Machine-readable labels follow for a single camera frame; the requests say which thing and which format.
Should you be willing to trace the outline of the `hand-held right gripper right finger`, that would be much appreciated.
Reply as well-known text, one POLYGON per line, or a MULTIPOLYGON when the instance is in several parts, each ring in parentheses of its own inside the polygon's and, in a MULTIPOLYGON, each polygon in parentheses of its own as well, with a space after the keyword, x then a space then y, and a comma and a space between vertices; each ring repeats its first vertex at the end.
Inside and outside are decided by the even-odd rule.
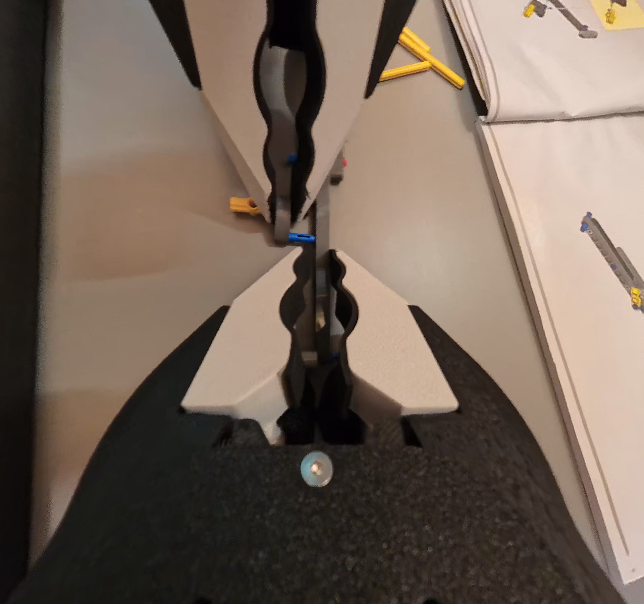
POLYGON ((411 306, 335 249, 318 266, 318 360, 330 363, 318 404, 330 444, 358 444, 375 426, 459 407, 411 306))

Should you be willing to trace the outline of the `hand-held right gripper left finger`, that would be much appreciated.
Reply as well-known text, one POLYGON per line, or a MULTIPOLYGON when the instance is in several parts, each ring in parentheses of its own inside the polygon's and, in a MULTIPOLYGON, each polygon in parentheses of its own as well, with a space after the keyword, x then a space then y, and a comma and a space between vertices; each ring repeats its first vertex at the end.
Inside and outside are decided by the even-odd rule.
POLYGON ((290 402, 283 374, 292 345, 279 306, 305 255, 290 250, 234 299, 182 399, 187 413, 252 419, 270 444, 278 442, 278 418, 290 402))

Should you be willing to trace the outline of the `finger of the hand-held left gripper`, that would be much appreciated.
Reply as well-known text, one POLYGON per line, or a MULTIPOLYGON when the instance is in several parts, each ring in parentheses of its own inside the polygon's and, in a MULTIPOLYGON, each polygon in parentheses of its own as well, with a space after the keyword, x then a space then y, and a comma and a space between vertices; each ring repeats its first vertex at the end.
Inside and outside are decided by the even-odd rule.
POLYGON ((267 124, 254 88, 266 0, 183 0, 201 90, 232 164, 267 222, 272 185, 263 164, 267 124))
POLYGON ((317 198, 363 106, 383 5, 384 0, 318 0, 316 29, 326 82, 311 130, 314 164, 301 215, 317 198))

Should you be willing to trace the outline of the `long grey lego beam assembly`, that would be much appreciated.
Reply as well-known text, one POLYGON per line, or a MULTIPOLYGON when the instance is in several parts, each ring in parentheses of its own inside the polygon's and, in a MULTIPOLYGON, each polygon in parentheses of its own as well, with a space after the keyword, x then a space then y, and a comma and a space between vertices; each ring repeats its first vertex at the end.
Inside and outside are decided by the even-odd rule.
POLYGON ((328 257, 330 243, 330 187, 338 185, 343 181, 346 164, 344 147, 342 147, 326 174, 326 178, 323 181, 315 202, 316 276, 314 284, 314 336, 318 365, 327 364, 333 359, 331 337, 331 283, 328 257))

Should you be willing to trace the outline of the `open instruction booklet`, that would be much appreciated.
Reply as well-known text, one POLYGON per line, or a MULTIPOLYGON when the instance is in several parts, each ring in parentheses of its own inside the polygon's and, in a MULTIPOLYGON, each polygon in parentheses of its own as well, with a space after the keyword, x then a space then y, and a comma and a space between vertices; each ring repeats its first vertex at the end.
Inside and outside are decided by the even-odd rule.
POLYGON ((614 583, 643 581, 643 0, 444 0, 614 583))

